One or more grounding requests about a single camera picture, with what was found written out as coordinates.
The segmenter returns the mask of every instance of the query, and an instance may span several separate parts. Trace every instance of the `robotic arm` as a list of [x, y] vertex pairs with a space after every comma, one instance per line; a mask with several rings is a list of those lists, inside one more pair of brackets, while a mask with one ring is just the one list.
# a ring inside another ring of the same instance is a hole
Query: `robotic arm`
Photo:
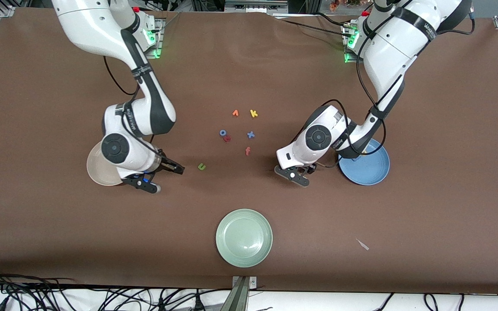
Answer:
[[117, 167], [125, 183], [158, 192], [160, 187], [144, 179], [144, 174], [154, 174], [158, 168], [182, 174], [184, 168], [168, 159], [162, 150], [140, 139], [165, 134], [176, 122], [174, 107], [144, 55], [151, 41], [144, 26], [150, 26], [151, 18], [142, 20], [127, 0], [53, 0], [53, 6], [65, 34], [75, 46], [120, 59], [131, 69], [144, 92], [144, 98], [105, 110], [101, 152]]
[[441, 26], [452, 29], [470, 13], [471, 6], [472, 0], [376, 0], [367, 18], [361, 16], [348, 26], [354, 38], [346, 43], [357, 55], [364, 52], [364, 67], [378, 102], [362, 125], [330, 105], [315, 110], [299, 136], [277, 150], [279, 166], [275, 172], [306, 187], [309, 181], [304, 175], [316, 169], [314, 163], [328, 147], [342, 158], [362, 154], [401, 96], [405, 72], [435, 38], [435, 30]]

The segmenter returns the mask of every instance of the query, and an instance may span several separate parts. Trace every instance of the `blue plate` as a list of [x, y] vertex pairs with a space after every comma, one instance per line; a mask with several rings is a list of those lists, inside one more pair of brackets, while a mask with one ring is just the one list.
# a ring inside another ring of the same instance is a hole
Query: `blue plate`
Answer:
[[[370, 140], [366, 147], [366, 152], [372, 152], [380, 146], [377, 140]], [[361, 155], [353, 161], [352, 159], [342, 159], [339, 162], [339, 168], [343, 174], [352, 182], [371, 186], [383, 181], [389, 173], [389, 155], [382, 146], [377, 152], [370, 155]]]

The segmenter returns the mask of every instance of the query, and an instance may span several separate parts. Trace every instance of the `black strap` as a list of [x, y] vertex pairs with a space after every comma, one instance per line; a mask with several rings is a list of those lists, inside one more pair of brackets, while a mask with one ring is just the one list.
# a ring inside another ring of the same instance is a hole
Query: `black strap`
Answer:
[[140, 27], [140, 16], [138, 16], [138, 14], [135, 14], [134, 13], [134, 22], [130, 25], [130, 26], [127, 26], [125, 28], [125, 30], [128, 30], [130, 33], [135, 33], [136, 30], [138, 30], [138, 28]]
[[132, 110], [132, 103], [131, 102], [124, 103], [123, 112], [124, 112], [124, 115], [126, 116], [126, 119], [128, 120], [128, 126], [130, 126], [130, 130], [132, 130], [133, 134], [136, 137], [144, 136], [142, 134], [142, 132], [140, 131], [140, 128], [138, 128], [136, 118], [134, 117], [134, 111]]
[[134, 76], [134, 79], [139, 80], [141, 76], [147, 75], [151, 71], [153, 71], [153, 69], [151, 68], [151, 65], [146, 63], [145, 65], [142, 65], [140, 67], [137, 67], [136, 69], [133, 69], [132, 76]]
[[375, 116], [376, 118], [379, 118], [380, 120], [383, 120], [385, 119], [385, 117], [387, 117], [389, 111], [380, 111], [376, 108], [376, 106], [372, 106], [372, 108], [370, 108], [370, 114], [372, 114], [372, 116]]
[[382, 8], [381, 6], [377, 5], [376, 2], [374, 2], [374, 7], [376, 8], [376, 10], [385, 13], [385, 12], [389, 12], [393, 8], [393, 4], [390, 4], [390, 5], [386, 6], [385, 8]]
[[332, 149], [337, 150], [342, 144], [347, 140], [347, 137], [354, 131], [356, 128], [356, 123], [351, 120], [349, 123], [349, 127], [346, 128], [343, 133], [338, 137], [337, 140], [332, 144]]
[[433, 26], [431, 26], [425, 19], [405, 8], [396, 8], [391, 15], [416, 27], [428, 38], [428, 41], [433, 41], [433, 39], [437, 37], [437, 32]]
[[370, 27], [368, 26], [368, 18], [366, 18], [364, 20], [364, 22], [362, 22], [362, 29], [364, 30], [364, 34], [367, 36], [367, 37], [370, 37], [370, 39], [373, 39], [374, 36], [376, 35], [376, 33], [372, 33], [372, 30], [370, 29]]

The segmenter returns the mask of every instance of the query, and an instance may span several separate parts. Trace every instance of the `brown table surface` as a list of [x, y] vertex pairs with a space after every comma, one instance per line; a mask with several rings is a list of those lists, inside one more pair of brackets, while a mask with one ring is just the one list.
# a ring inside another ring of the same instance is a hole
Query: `brown table surface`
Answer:
[[[273, 173], [275, 150], [320, 104], [338, 98], [356, 122], [370, 108], [339, 36], [265, 14], [182, 13], [165, 38], [152, 64], [178, 121], [154, 143], [186, 170], [159, 173], [163, 190], [152, 195], [87, 175], [104, 109], [128, 99], [102, 57], [73, 46], [53, 10], [17, 9], [1, 21], [1, 272], [102, 285], [219, 288], [250, 275], [266, 289], [498, 293], [490, 20], [474, 35], [435, 39], [409, 69], [387, 119], [391, 171], [372, 187], [338, 169], [319, 169], [307, 188]], [[109, 64], [133, 90], [126, 66]], [[215, 247], [220, 220], [241, 208], [265, 215], [274, 234], [268, 258], [247, 269]]]

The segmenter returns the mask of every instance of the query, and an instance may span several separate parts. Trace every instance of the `wire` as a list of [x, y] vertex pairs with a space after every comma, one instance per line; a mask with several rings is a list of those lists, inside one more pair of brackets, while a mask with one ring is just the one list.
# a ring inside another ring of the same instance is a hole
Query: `wire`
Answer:
[[330, 22], [330, 23], [332, 23], [334, 25], [338, 25], [338, 26], [343, 26], [343, 24], [351, 21], [351, 20], [346, 20], [344, 22], [336, 22], [335, 20], [329, 18], [326, 14], [321, 13], [321, 12], [314, 12], [314, 13], [312, 13], [312, 15], [320, 15], [323, 18], [325, 18], [328, 22]]
[[[435, 307], [435, 309], [432, 309], [428, 303], [428, 296], [431, 297], [431, 299], [433, 299], [433, 305]], [[435, 297], [433, 297], [432, 294], [424, 294], [424, 303], [425, 303], [425, 306], [429, 309], [429, 311], [439, 311], [439, 308], [437, 307], [437, 301], [435, 300]]]
[[335, 32], [333, 30], [327, 30], [327, 29], [324, 29], [324, 28], [318, 28], [318, 27], [315, 27], [315, 26], [310, 26], [310, 25], [306, 25], [306, 24], [301, 24], [301, 23], [297, 23], [297, 22], [292, 22], [291, 20], [285, 20], [283, 19], [284, 22], [286, 23], [290, 23], [290, 24], [294, 24], [294, 25], [299, 25], [299, 26], [303, 26], [303, 27], [307, 27], [307, 28], [310, 28], [310, 29], [316, 29], [316, 30], [320, 30], [321, 32], [326, 32], [326, 33], [332, 33], [332, 34], [338, 34], [338, 35], [342, 35], [344, 37], [351, 37], [350, 34], [346, 34], [346, 33], [340, 33], [340, 32]]
[[[323, 106], [324, 106], [325, 104], [329, 103], [329, 102], [332, 102], [332, 101], [337, 102], [337, 103], [339, 104], [339, 106], [342, 108], [343, 115], [344, 115], [344, 119], [345, 119], [345, 128], [348, 128], [348, 127], [349, 127], [348, 115], [347, 115], [347, 112], [345, 111], [345, 107], [343, 106], [343, 104], [342, 104], [339, 100], [336, 100], [336, 99], [329, 100], [329, 101], [327, 101], [326, 103], [324, 103], [324, 104], [323, 104]], [[374, 153], [378, 152], [378, 151], [379, 151], [379, 150], [383, 147], [383, 143], [385, 143], [385, 141], [386, 141], [386, 137], [387, 137], [387, 128], [386, 128], [386, 124], [385, 124], [385, 122], [383, 121], [383, 119], [378, 118], [378, 120], [379, 120], [380, 122], [382, 122], [382, 126], [383, 126], [383, 138], [382, 138], [382, 142], [380, 143], [380, 145], [379, 145], [379, 146], [378, 146], [375, 150], [373, 150], [373, 151], [371, 151], [371, 152], [365, 152], [365, 153], [364, 153], [364, 152], [360, 152], [360, 151], [358, 151], [358, 150], [354, 147], [354, 145], [353, 145], [353, 143], [352, 143], [352, 141], [351, 141], [351, 136], [350, 136], [349, 134], [347, 135], [347, 141], [348, 141], [348, 143], [349, 143], [349, 147], [351, 147], [351, 149], [352, 149], [352, 150], [353, 150], [356, 154], [359, 154], [359, 155], [361, 155], [361, 156], [363, 156], [363, 155], [365, 155], [365, 156], [369, 156], [369, 155], [371, 155], [371, 154], [374, 154]]]
[[[134, 94], [132, 95], [132, 98], [126, 103], [126, 104], [132, 104], [132, 102], [134, 101], [134, 99], [136, 99], [136, 96], [138, 95], [138, 91], [140, 90], [140, 86], [138, 85], [136, 87], [136, 91], [134, 92]], [[156, 150], [154, 150], [153, 148], [151, 148], [150, 146], [147, 146], [144, 141], [142, 141], [140, 138], [138, 138], [136, 135], [133, 134], [133, 132], [130, 132], [130, 130], [128, 130], [128, 128], [126, 127], [126, 124], [124, 122], [124, 116], [126, 116], [126, 114], [124, 113], [124, 111], [122, 112], [122, 116], [120, 118], [120, 121], [122, 123], [122, 128], [124, 128], [124, 130], [126, 132], [128, 132], [128, 134], [130, 134], [130, 136], [132, 136], [135, 140], [137, 140], [138, 142], [140, 142], [140, 144], [142, 144], [142, 146], [146, 147], [148, 150], [150, 150], [151, 152], [153, 152], [154, 154], [158, 155], [158, 156], [162, 156], [162, 154], [159, 154]]]
[[39, 297], [36, 297], [36, 295], [30, 291], [30, 289], [26, 286], [18, 285], [18, 283], [13, 283], [10, 281], [10, 279], [5, 279], [2, 275], [0, 275], [0, 285], [1, 285], [1, 293], [2, 294], [8, 294], [9, 297], [12, 299], [16, 300], [19, 303], [19, 307], [22, 310], [22, 306], [26, 307], [28, 310], [32, 310], [22, 299], [19, 297], [19, 293], [27, 293], [32, 299], [34, 299], [36, 303], [36, 309], [43, 309], [44, 311], [47, 311], [49, 308], [45, 305], [45, 303], [40, 300]]
[[368, 92], [368, 89], [366, 88], [366, 86], [364, 85], [364, 82], [362, 81], [362, 75], [360, 73], [360, 67], [358, 66], [359, 63], [360, 63], [360, 54], [362, 53], [362, 50], [364, 49], [365, 47], [365, 44], [366, 42], [371, 38], [372, 35], [376, 34], [376, 31], [378, 29], [381, 28], [381, 26], [385, 25], [387, 22], [389, 22], [391, 19], [393, 18], [393, 15], [389, 16], [389, 18], [387, 18], [386, 20], [384, 20], [383, 22], [381, 22], [376, 28], [374, 28], [374, 30], [372, 30], [367, 36], [366, 38], [364, 39], [364, 41], [362, 42], [361, 46], [360, 46], [360, 49], [358, 50], [358, 54], [357, 54], [357, 57], [356, 57], [356, 73], [358, 75], [358, 81], [360, 82], [360, 85], [362, 86], [362, 88], [364, 89], [366, 95], [368, 96], [368, 98], [370, 99], [370, 101], [372, 102], [372, 104], [374, 105], [374, 107], [376, 109], [378, 109], [378, 106], [377, 106], [377, 103], [376, 101], [372, 98], [372, 95], [370, 95], [370, 92]]
[[127, 91], [125, 91], [125, 90], [122, 88], [122, 86], [120, 86], [120, 85], [118, 84], [118, 82], [117, 82], [117, 81], [116, 81], [116, 79], [115, 79], [115, 76], [113, 76], [113, 75], [112, 75], [112, 73], [111, 73], [111, 69], [109, 69], [109, 64], [107, 63], [107, 57], [105, 57], [105, 56], [104, 56], [104, 57], [103, 57], [103, 61], [105, 61], [105, 67], [107, 67], [107, 72], [109, 73], [109, 76], [111, 76], [111, 79], [115, 82], [116, 86], [118, 86], [118, 88], [119, 88], [119, 89], [120, 89], [120, 90], [121, 90], [124, 94], [126, 94], [126, 95], [134, 95], [134, 94], [136, 94], [137, 89], [136, 89], [136, 91], [134, 91], [133, 93], [128, 93]]
[[120, 307], [122, 307], [123, 305], [127, 305], [128, 303], [138, 303], [140, 305], [140, 310], [141, 310], [142, 309], [142, 304], [140, 303], [140, 301], [131, 301], [131, 300], [134, 299], [134, 296], [138, 295], [138, 297], [139, 297], [139, 295], [141, 293], [143, 293], [144, 291], [148, 291], [148, 290], [149, 290], [148, 288], [144, 288], [141, 291], [135, 293], [134, 295], [132, 295], [131, 297], [129, 297], [128, 299], [126, 299], [125, 301], [123, 301], [120, 305], [117, 305], [115, 307], [115, 311], [117, 311], [118, 309], [120, 309]]
[[387, 303], [389, 302], [391, 297], [393, 297], [393, 295], [395, 295], [395, 293], [389, 294], [389, 296], [387, 296], [386, 300], [383, 302], [382, 306], [379, 309], [376, 309], [376, 311], [383, 311], [383, 309], [386, 307]]
[[119, 289], [116, 292], [109, 291], [111, 293], [111, 295], [108, 298], [105, 298], [105, 300], [103, 301], [101, 306], [99, 306], [99, 309], [97, 309], [97, 311], [104, 311], [105, 307], [107, 307], [107, 305], [109, 305], [112, 301], [114, 301], [115, 299], [117, 299], [119, 297], [118, 293], [124, 294], [129, 290], [130, 290], [130, 288]]
[[164, 299], [164, 305], [168, 305], [170, 303], [170, 300], [172, 299], [172, 297], [174, 297], [176, 294], [178, 294], [180, 291], [182, 291], [181, 289], [177, 289], [176, 291], [174, 291], [172, 294], [166, 296], [166, 298]]
[[476, 19], [472, 18], [470, 19], [472, 21], [472, 29], [469, 32], [463, 32], [461, 30], [454, 30], [454, 29], [448, 29], [448, 30], [442, 30], [437, 33], [437, 35], [441, 35], [444, 33], [458, 33], [458, 34], [465, 34], [465, 35], [471, 35], [474, 33], [474, 30], [476, 30]]
[[196, 309], [197, 311], [200, 311], [201, 310], [200, 308], [202, 308], [202, 311], [207, 311], [206, 308], [205, 308], [205, 305], [201, 301], [201, 295], [199, 295], [199, 288], [195, 290], [195, 293], [198, 296], [195, 297], [195, 307], [194, 307], [194, 309]]
[[460, 303], [458, 304], [458, 311], [462, 311], [463, 303], [464, 303], [464, 294], [460, 294]]
[[179, 305], [181, 305], [182, 303], [188, 301], [189, 299], [193, 299], [195, 296], [201, 296], [201, 295], [205, 295], [206, 293], [213, 293], [213, 292], [218, 292], [218, 291], [231, 291], [231, 288], [217, 288], [217, 289], [211, 289], [209, 291], [205, 291], [205, 292], [202, 292], [202, 293], [189, 293], [187, 295], [185, 295], [184, 297], [180, 297], [179, 299], [176, 299], [174, 301], [170, 301], [169, 305], [171, 305], [172, 303], [176, 303], [178, 301], [181, 301], [182, 299], [184, 298], [187, 298], [185, 300], [183, 300], [182, 302], [178, 303], [177, 305], [174, 305], [174, 307], [172, 307], [171, 309], [169, 309], [168, 311], [172, 311], [174, 309], [176, 309]]
[[320, 163], [318, 161], [316, 161], [314, 163], [316, 163], [317, 165], [320, 165], [321, 167], [324, 167], [324, 168], [334, 168], [334, 167], [338, 166], [339, 162], [341, 162], [341, 161], [342, 161], [342, 159], [339, 158], [333, 165], [323, 165], [322, 163]]

